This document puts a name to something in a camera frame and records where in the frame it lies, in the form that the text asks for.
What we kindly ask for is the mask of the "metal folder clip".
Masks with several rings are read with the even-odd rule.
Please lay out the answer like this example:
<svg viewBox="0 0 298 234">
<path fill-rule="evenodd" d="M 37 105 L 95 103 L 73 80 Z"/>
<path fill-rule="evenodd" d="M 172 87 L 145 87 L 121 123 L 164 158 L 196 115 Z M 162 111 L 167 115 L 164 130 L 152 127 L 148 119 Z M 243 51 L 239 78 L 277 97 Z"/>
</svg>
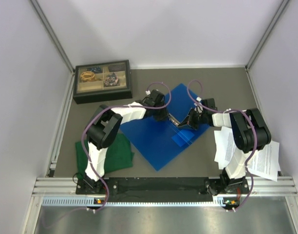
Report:
<svg viewBox="0 0 298 234">
<path fill-rule="evenodd" d="M 176 127 L 180 124 L 180 122 L 172 115 L 168 116 L 169 120 L 171 121 L 172 124 L 174 124 Z"/>
</svg>

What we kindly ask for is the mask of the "blue file folder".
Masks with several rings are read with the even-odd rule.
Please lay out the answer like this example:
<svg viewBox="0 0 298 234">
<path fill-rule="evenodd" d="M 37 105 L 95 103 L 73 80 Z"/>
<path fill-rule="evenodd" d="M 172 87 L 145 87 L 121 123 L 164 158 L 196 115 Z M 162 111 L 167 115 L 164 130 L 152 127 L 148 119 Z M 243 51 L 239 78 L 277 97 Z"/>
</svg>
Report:
<svg viewBox="0 0 298 234">
<path fill-rule="evenodd" d="M 176 120 L 183 121 L 194 106 L 184 84 L 177 85 L 171 91 L 168 112 Z M 208 128 L 208 125 L 202 124 L 198 130 L 179 129 L 170 120 L 156 121 L 153 117 L 120 126 L 123 134 L 156 171 L 187 149 Z"/>
</svg>

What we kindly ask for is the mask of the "printed white paper sheets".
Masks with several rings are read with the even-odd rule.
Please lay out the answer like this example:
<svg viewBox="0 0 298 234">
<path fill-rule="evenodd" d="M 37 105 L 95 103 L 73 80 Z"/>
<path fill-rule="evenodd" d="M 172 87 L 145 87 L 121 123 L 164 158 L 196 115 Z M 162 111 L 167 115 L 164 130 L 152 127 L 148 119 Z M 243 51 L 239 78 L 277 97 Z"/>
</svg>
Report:
<svg viewBox="0 0 298 234">
<path fill-rule="evenodd" d="M 232 130 L 222 127 L 214 131 L 216 153 L 214 161 L 218 163 L 220 170 L 225 168 L 238 150 Z M 279 143 L 271 141 L 262 150 L 256 150 L 252 159 L 248 162 L 250 173 L 262 178 L 277 181 L 279 167 Z"/>
</svg>

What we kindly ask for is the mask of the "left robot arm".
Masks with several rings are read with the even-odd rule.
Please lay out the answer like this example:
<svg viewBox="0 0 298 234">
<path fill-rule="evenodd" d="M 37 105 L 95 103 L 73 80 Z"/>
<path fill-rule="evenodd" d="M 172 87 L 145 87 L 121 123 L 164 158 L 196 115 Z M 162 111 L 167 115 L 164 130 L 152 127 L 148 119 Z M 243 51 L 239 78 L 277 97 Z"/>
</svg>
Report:
<svg viewBox="0 0 298 234">
<path fill-rule="evenodd" d="M 168 119 L 165 95 L 158 90 L 146 91 L 146 97 L 122 106 L 101 105 L 82 134 L 82 147 L 88 158 L 83 176 L 84 184 L 92 193 L 102 191 L 104 163 L 109 146 L 114 142 L 120 126 L 133 120 L 154 117 Z"/>
</svg>

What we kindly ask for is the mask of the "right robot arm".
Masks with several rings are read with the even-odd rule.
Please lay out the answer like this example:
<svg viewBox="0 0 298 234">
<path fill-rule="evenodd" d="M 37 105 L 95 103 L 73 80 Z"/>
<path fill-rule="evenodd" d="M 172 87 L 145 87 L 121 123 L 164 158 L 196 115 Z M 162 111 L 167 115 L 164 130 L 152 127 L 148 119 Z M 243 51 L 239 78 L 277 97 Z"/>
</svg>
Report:
<svg viewBox="0 0 298 234">
<path fill-rule="evenodd" d="M 221 192 L 232 193 L 244 184 L 248 173 L 248 162 L 255 151 L 262 150 L 271 142 L 270 131 L 259 109 L 220 112 L 213 98 L 199 99 L 196 107 L 191 108 L 184 120 L 176 126 L 198 130 L 202 124 L 232 130 L 236 150 L 231 161 L 223 168 L 218 183 L 209 180 L 205 182 L 206 189 L 211 195 L 218 195 Z"/>
</svg>

